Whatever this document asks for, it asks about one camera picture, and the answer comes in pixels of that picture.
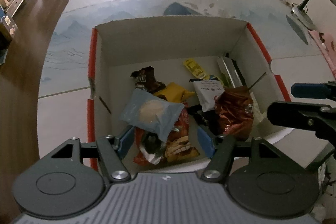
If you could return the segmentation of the silver desk lamp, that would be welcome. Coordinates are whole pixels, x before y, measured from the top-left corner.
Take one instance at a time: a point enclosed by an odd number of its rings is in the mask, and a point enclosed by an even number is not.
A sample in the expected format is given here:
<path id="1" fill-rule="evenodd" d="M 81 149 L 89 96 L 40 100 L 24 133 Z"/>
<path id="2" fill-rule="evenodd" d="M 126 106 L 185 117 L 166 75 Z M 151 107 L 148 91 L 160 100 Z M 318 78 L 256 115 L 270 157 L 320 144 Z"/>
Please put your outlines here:
<path id="1" fill-rule="evenodd" d="M 323 11 L 323 0 L 303 0 L 300 4 L 292 4 L 291 14 L 308 30 L 318 30 L 314 16 Z"/>

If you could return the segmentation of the white cardboard box red trim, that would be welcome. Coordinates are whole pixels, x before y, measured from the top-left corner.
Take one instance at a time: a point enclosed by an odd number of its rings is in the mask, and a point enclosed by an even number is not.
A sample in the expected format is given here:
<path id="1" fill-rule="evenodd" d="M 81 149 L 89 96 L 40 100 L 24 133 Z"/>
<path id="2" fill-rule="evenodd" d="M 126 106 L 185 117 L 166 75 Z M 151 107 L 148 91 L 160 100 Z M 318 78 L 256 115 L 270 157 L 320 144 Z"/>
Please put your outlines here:
<path id="1" fill-rule="evenodd" d="M 213 152 L 205 134 L 239 140 L 278 131 L 258 121 L 290 101 L 251 24 L 194 15 L 110 21 L 92 31 L 89 134 L 110 135 L 131 175 L 190 172 Z"/>

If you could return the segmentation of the green snack bar pack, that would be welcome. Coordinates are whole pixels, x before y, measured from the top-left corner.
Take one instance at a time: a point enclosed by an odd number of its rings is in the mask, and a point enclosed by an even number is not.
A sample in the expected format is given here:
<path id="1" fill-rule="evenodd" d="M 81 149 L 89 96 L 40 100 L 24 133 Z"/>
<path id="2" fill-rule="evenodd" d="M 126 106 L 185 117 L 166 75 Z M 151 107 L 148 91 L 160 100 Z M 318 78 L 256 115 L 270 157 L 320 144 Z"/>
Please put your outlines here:
<path id="1" fill-rule="evenodd" d="M 246 85 L 245 79 L 235 60 L 226 56 L 220 56 L 217 62 L 229 87 L 241 87 Z"/>

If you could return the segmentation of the pink notebook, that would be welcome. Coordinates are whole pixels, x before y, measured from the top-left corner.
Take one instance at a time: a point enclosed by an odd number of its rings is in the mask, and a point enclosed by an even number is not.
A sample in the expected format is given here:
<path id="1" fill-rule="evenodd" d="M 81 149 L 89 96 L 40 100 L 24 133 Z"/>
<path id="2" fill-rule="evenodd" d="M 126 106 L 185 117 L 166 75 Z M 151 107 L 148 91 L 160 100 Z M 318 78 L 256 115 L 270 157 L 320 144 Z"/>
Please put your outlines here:
<path id="1" fill-rule="evenodd" d="M 335 38 L 329 33 L 322 33 L 316 30 L 309 31 L 310 36 L 314 39 L 324 56 L 333 76 L 336 76 L 336 45 Z"/>

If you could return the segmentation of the large red chips bag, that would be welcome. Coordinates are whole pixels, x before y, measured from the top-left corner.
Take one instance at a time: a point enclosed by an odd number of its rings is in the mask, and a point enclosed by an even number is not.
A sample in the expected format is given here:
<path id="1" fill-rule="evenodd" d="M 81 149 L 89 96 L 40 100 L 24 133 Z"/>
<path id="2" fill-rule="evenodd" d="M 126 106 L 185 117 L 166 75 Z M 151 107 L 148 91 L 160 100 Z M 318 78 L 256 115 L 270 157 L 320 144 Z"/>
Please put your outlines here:
<path id="1" fill-rule="evenodd" d="M 144 133 L 145 130 L 143 129 L 135 129 L 134 136 L 138 154 L 133 158 L 133 162 L 140 166 L 150 166 L 153 164 L 149 163 L 139 150 L 139 144 Z M 174 128 L 165 143 L 165 155 L 159 164 L 175 164 L 180 161 L 196 158 L 200 155 L 189 140 L 189 115 L 186 109 L 182 110 L 179 119 L 175 122 Z"/>

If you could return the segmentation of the light blue pastry packet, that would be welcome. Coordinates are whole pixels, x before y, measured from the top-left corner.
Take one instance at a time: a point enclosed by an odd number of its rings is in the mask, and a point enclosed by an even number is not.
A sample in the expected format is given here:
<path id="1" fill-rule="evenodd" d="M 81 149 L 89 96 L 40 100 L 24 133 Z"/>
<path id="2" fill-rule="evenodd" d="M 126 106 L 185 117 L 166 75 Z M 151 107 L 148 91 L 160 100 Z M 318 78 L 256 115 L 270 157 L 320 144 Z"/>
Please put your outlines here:
<path id="1" fill-rule="evenodd" d="M 156 133 L 160 141 L 165 142 L 184 107 L 182 103 L 168 102 L 136 88 L 122 111 L 120 120 Z"/>

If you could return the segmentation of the white black snack packet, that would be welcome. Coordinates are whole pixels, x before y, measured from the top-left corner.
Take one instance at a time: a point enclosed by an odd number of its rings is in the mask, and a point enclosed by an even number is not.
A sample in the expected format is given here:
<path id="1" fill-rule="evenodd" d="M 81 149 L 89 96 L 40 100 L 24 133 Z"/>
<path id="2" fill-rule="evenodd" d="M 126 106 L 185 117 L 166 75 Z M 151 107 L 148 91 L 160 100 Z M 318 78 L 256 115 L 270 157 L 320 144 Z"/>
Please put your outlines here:
<path id="1" fill-rule="evenodd" d="M 224 93 L 221 81 L 217 79 L 191 79 L 190 82 L 193 84 L 202 111 L 214 110 L 215 99 Z"/>

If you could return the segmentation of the yellow label sauce packet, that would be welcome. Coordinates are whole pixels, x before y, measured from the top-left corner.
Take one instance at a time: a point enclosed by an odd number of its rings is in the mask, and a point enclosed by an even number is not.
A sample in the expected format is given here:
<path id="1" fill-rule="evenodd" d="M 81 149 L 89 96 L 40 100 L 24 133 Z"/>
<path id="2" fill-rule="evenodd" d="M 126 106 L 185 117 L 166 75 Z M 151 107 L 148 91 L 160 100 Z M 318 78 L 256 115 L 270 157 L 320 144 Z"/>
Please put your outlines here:
<path id="1" fill-rule="evenodd" d="M 183 61 L 183 65 L 195 78 L 209 80 L 210 76 L 193 58 Z"/>

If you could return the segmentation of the yellow snack packet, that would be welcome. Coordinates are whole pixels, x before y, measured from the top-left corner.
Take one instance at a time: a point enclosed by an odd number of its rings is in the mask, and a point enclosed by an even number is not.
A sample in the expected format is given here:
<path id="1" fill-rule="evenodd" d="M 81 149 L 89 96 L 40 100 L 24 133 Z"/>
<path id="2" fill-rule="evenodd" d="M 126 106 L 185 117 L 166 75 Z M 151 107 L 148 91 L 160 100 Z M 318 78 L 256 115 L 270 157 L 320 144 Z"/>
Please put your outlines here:
<path id="1" fill-rule="evenodd" d="M 171 103 L 183 103 L 195 95 L 194 91 L 188 91 L 176 83 L 169 83 L 164 89 L 154 93 L 154 96 Z"/>

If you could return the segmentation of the white plastic snack bag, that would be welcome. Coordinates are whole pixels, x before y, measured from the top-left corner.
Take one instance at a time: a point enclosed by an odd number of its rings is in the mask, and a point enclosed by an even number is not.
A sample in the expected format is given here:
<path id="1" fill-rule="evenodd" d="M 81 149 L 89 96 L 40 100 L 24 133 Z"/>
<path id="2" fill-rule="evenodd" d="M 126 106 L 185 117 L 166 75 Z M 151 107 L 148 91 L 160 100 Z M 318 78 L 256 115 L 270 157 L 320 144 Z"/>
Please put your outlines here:
<path id="1" fill-rule="evenodd" d="M 266 112 L 261 112 L 259 105 L 257 103 L 253 103 L 253 125 L 260 124 L 266 118 Z"/>

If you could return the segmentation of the dark red foil snack bag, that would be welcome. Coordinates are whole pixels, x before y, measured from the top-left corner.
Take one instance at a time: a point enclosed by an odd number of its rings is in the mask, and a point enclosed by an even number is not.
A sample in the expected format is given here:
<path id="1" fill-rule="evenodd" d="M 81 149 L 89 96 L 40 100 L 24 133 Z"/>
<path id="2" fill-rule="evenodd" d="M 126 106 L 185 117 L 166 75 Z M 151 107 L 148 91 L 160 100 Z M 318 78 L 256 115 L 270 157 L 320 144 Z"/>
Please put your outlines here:
<path id="1" fill-rule="evenodd" d="M 254 117 L 253 100 L 248 87 L 225 88 L 215 98 L 214 110 L 218 114 L 223 135 L 232 135 L 240 141 L 249 138 Z"/>

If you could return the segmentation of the brown chocolate candy packet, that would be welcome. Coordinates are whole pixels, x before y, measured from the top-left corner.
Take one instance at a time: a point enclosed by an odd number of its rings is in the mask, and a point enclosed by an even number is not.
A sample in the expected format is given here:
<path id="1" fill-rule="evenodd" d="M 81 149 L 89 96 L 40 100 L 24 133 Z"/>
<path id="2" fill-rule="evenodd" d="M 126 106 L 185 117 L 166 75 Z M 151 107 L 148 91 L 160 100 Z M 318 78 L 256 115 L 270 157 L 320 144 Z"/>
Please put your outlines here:
<path id="1" fill-rule="evenodd" d="M 134 79 L 135 88 L 147 91 L 151 94 L 161 91 L 166 87 L 164 83 L 156 80 L 152 66 L 134 71 L 130 76 Z"/>

